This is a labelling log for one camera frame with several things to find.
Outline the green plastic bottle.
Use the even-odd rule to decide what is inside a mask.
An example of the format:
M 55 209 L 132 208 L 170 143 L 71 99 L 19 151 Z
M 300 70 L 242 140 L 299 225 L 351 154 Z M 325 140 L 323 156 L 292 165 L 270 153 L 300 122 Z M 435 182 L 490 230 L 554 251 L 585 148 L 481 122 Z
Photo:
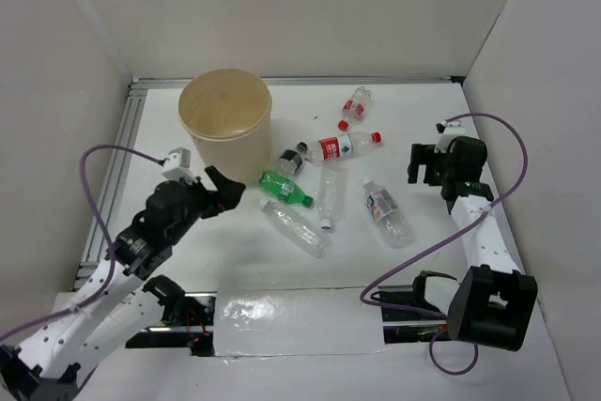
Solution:
M 273 170 L 265 170 L 262 173 L 259 187 L 291 206 L 310 208 L 314 203 L 314 198 L 306 194 L 299 185 Z

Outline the blue white label bottle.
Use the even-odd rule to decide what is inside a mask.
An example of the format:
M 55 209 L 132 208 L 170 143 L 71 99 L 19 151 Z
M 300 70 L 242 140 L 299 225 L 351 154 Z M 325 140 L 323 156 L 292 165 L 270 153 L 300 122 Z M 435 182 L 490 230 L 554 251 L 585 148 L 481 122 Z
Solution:
M 364 204 L 384 241 L 394 249 L 411 242 L 408 224 L 389 191 L 371 178 L 362 182 Z

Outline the black label bottle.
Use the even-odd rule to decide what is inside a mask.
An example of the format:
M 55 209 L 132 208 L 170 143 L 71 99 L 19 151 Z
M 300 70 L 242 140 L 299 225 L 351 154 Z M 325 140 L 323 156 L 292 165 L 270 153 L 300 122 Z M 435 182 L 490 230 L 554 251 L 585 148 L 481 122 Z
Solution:
M 304 142 L 299 142 L 293 148 L 285 150 L 277 161 L 277 170 L 280 174 L 286 177 L 296 175 L 304 163 L 307 145 Z

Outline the clear crushed bottle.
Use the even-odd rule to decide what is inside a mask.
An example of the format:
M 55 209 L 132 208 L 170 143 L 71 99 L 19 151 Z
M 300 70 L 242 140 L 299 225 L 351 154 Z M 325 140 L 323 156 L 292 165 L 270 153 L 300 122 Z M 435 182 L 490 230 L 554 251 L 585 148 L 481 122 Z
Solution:
M 263 198 L 259 200 L 259 206 L 284 237 L 314 258 L 324 256 L 330 242 L 322 230 L 280 201 Z

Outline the small red label bottle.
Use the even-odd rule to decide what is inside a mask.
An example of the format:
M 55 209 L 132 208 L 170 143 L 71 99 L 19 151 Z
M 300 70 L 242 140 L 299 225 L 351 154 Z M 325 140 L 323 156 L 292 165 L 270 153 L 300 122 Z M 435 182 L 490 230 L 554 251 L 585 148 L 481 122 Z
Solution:
M 372 91 L 364 86 L 358 87 L 342 107 L 338 129 L 347 131 L 351 124 L 360 122 L 371 101 Z

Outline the large red label bottle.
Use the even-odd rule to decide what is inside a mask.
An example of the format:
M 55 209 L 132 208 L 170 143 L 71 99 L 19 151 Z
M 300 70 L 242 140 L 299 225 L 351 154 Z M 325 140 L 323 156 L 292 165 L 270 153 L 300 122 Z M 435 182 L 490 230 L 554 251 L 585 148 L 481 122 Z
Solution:
M 381 143 L 380 132 L 344 133 L 309 143 L 305 151 L 305 159 L 313 165 L 343 161 L 368 154 Z

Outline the clear bottle blue cap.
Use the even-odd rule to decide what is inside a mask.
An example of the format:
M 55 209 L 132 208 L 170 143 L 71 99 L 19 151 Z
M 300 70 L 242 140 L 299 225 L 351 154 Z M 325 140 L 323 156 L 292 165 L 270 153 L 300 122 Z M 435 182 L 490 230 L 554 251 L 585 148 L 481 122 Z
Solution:
M 335 165 L 324 165 L 321 170 L 316 206 L 320 227 L 331 232 L 341 219 L 346 187 L 346 169 Z

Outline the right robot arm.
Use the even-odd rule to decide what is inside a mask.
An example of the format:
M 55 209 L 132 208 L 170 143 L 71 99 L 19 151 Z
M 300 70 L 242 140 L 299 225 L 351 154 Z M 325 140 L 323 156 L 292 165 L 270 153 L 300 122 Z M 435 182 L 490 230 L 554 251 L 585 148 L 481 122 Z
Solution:
M 414 279 L 409 306 L 414 315 L 447 318 L 451 339 L 509 351 L 521 348 L 538 294 L 535 279 L 523 274 L 510 256 L 491 203 L 494 195 L 480 176 L 487 158 L 483 141 L 445 140 L 442 146 L 411 148 L 408 181 L 440 187 L 447 210 L 459 228 L 468 269 L 461 280 L 423 270 Z

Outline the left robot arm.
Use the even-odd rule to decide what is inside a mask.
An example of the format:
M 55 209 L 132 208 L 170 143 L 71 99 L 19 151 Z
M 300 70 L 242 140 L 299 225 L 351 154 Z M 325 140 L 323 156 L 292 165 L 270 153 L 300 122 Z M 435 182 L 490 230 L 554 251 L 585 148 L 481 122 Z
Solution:
M 66 313 L 42 320 L 19 345 L 1 347 L 1 384 L 14 399 L 72 400 L 99 363 L 140 330 L 184 317 L 184 289 L 156 270 L 197 221 L 236 208 L 246 189 L 213 166 L 205 172 L 211 190 L 187 170 L 159 184 Z

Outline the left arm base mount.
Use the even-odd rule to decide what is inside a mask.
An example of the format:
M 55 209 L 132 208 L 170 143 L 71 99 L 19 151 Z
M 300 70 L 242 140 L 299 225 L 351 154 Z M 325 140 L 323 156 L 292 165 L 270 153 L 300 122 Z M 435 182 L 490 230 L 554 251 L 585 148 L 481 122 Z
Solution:
M 215 293 L 188 293 L 177 319 L 141 330 L 125 349 L 185 349 L 195 357 L 213 357 L 215 304 Z

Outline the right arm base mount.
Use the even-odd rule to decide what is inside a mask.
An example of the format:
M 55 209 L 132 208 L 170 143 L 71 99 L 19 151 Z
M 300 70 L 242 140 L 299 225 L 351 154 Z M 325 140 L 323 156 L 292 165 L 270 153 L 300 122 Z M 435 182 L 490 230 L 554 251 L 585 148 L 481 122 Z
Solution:
M 372 301 L 405 305 L 412 302 L 411 289 L 406 286 L 392 289 L 379 289 L 370 295 Z M 381 307 L 383 339 L 387 345 L 429 342 L 436 332 L 444 331 L 440 341 L 449 341 L 450 337 L 444 321 L 433 316 Z

